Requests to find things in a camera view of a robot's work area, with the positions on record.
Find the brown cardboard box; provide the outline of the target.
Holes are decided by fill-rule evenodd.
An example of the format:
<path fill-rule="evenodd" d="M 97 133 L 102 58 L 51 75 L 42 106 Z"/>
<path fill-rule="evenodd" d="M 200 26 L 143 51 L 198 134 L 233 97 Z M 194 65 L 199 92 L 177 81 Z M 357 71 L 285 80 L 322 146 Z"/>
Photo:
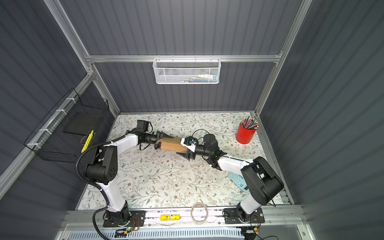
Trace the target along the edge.
<path fill-rule="evenodd" d="M 159 141 L 160 149 L 167 151 L 174 151 L 180 153 L 186 153 L 188 148 L 181 144 L 182 139 L 180 137 L 163 138 Z"/>

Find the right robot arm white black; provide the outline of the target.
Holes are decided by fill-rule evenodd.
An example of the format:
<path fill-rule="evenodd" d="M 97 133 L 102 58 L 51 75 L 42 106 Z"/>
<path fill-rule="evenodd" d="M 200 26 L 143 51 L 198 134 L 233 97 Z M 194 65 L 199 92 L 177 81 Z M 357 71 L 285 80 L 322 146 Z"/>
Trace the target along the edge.
<path fill-rule="evenodd" d="M 194 136 L 182 138 L 181 145 L 187 148 L 185 153 L 179 153 L 184 158 L 189 160 L 202 156 L 212 168 L 244 178 L 249 194 L 238 204 L 239 216 L 248 217 L 266 206 L 284 188 L 283 181 L 265 158 L 245 160 L 232 157 L 220 150 L 213 134 L 206 134 L 201 144 Z"/>

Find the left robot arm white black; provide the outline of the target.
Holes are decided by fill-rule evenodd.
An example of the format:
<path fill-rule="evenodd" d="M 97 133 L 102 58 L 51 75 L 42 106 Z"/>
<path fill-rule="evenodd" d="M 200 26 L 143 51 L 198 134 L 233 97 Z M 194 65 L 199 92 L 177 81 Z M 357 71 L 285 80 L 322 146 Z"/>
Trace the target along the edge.
<path fill-rule="evenodd" d="M 81 173 L 89 185 L 96 187 L 106 200 L 106 210 L 110 213 L 121 213 L 128 208 L 115 180 L 118 173 L 118 156 L 130 148 L 139 146 L 143 151 L 155 145 L 168 135 L 158 131 L 149 132 L 151 122 L 138 120 L 137 126 L 114 140 L 96 144 L 84 150 L 79 163 L 86 165 Z"/>

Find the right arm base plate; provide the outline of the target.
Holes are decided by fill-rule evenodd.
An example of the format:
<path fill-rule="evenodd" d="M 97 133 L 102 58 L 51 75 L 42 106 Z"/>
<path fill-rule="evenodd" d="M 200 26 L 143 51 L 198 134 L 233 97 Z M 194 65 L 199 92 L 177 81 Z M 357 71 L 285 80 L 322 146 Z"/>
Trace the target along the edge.
<path fill-rule="evenodd" d="M 224 208 L 222 215 L 226 224 L 263 224 L 265 218 L 262 208 L 256 209 L 253 213 L 247 214 L 240 205 L 237 208 Z"/>

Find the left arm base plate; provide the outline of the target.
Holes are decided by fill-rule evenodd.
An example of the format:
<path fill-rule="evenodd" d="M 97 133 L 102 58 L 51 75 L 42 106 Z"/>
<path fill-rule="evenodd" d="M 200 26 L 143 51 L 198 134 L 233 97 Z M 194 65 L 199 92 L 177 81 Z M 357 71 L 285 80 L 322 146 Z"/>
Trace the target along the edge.
<path fill-rule="evenodd" d="M 110 211 L 105 211 L 103 215 L 103 227 L 142 227 L 144 225 L 146 213 L 146 211 L 129 211 L 126 213 L 113 213 Z"/>

